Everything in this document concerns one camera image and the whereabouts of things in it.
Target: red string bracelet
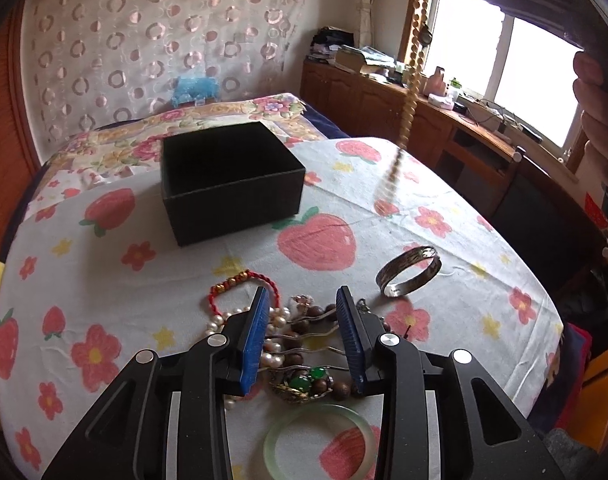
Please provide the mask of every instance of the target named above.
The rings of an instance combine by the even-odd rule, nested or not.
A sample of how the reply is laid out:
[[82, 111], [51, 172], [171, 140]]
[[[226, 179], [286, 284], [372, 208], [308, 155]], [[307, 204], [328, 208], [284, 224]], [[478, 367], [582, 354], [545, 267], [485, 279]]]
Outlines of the red string bracelet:
[[268, 283], [270, 285], [271, 289], [273, 289], [275, 308], [280, 307], [280, 293], [277, 290], [277, 285], [275, 285], [273, 280], [271, 280], [268, 276], [265, 276], [263, 274], [258, 274], [257, 272], [253, 272], [252, 270], [247, 269], [247, 270], [243, 270], [242, 272], [240, 272], [239, 274], [236, 274], [235, 276], [233, 276], [231, 278], [227, 278], [226, 280], [224, 280], [221, 283], [218, 283], [217, 285], [213, 285], [210, 288], [209, 305], [210, 305], [210, 310], [212, 311], [213, 315], [214, 316], [222, 315], [222, 313], [215, 306], [214, 300], [215, 300], [216, 296], [223, 294], [230, 288], [233, 288], [234, 286], [239, 285], [239, 283], [243, 283], [246, 280], [250, 280], [250, 279], [260, 280], [262, 282]]

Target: green bangle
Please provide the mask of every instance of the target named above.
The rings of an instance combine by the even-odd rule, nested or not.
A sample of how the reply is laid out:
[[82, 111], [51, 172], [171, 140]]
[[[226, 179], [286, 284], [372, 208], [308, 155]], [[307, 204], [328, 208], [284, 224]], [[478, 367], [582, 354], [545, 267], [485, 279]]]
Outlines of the green bangle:
[[337, 404], [321, 404], [317, 402], [286, 413], [286, 415], [273, 424], [271, 429], [266, 434], [264, 439], [264, 463], [266, 464], [268, 473], [271, 475], [273, 480], [289, 480], [286, 476], [284, 476], [284, 473], [280, 471], [280, 468], [277, 465], [277, 460], [275, 458], [277, 439], [290, 423], [311, 412], [332, 413], [333, 415], [344, 416], [355, 424], [362, 432], [365, 444], [364, 458], [362, 459], [362, 464], [359, 466], [355, 474], [351, 476], [350, 480], [363, 480], [363, 478], [365, 478], [370, 471], [370, 468], [373, 466], [377, 452], [375, 436], [370, 429], [369, 423], [359, 413], [349, 410], [344, 406], [338, 406]]

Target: red braided cord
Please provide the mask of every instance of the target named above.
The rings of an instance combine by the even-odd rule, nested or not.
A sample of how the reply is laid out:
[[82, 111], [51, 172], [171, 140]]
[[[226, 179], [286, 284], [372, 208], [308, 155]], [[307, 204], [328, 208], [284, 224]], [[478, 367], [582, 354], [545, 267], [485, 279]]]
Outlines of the red braided cord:
[[[277, 285], [275, 285], [275, 282], [273, 280], [271, 280], [268, 276], [265, 276], [263, 274], [258, 274], [257, 272], [253, 272], [252, 270], [245, 270], [245, 273], [247, 273], [249, 278], [253, 278], [254, 280], [261, 280], [262, 282], [268, 283], [269, 286], [271, 287], [271, 289], [273, 290], [273, 296], [274, 296], [274, 301], [275, 301], [275, 308], [279, 308], [280, 306], [280, 293], [277, 290]], [[221, 285], [224, 287], [225, 291], [229, 290], [230, 285], [228, 284], [227, 280], [224, 280], [221, 283], [218, 283], [218, 285]], [[219, 309], [215, 306], [215, 297], [218, 294], [221, 294], [220, 292], [217, 292], [216, 289], [217, 285], [214, 285], [210, 288], [210, 294], [209, 294], [209, 306], [210, 306], [210, 310], [212, 311], [214, 316], [221, 316], [222, 313], [219, 311]]]

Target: white tablecloth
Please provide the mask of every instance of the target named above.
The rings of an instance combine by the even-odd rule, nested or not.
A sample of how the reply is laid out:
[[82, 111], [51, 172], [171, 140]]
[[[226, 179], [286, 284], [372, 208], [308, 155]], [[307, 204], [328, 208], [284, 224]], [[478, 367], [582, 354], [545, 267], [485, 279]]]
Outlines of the white tablecloth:
[[[91, 189], [23, 222], [0, 292], [0, 319], [7, 323], [0, 330], [6, 354], [0, 361], [0, 415], [10, 452], [27, 478], [43, 474], [138, 350], [166, 355], [198, 340], [209, 319], [210, 286], [246, 267], [271, 277], [284, 298], [310, 294], [322, 306], [348, 285], [396, 332], [411, 325], [410, 338], [420, 349], [469, 349], [529, 412], [561, 322], [508, 244], [408, 155], [393, 203], [377, 202], [396, 152], [385, 140], [303, 142], [292, 152], [306, 167], [307, 185], [296, 221], [281, 230], [265, 225], [178, 248], [157, 171]], [[99, 206], [89, 208], [102, 196]], [[108, 200], [119, 201], [121, 212], [95, 221]], [[414, 244], [435, 246], [442, 270], [409, 298], [382, 304], [374, 282], [378, 269]], [[220, 296], [218, 305], [245, 306], [255, 287], [245, 283]], [[341, 363], [340, 356], [318, 359]], [[379, 397], [347, 405], [378, 431]], [[268, 478], [263, 437], [290, 409], [265, 388], [227, 412], [236, 480]], [[430, 433], [434, 440], [433, 428]], [[305, 421], [280, 439], [279, 463], [294, 480], [348, 478], [360, 444], [350, 424]]]

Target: silver bangle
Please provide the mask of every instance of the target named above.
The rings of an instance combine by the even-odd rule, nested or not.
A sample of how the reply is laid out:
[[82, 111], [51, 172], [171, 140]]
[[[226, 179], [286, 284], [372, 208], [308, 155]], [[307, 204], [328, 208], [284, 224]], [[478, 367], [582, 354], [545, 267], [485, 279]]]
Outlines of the silver bangle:
[[[417, 276], [402, 283], [391, 283], [391, 281], [401, 274], [403, 270], [424, 260], [429, 260], [430, 258], [433, 259], [431, 264]], [[399, 298], [400, 296], [405, 296], [410, 292], [417, 290], [422, 285], [427, 284], [441, 268], [442, 262], [434, 247], [416, 247], [393, 258], [388, 264], [382, 267], [375, 277], [375, 283], [378, 284], [380, 292], [384, 296]]]

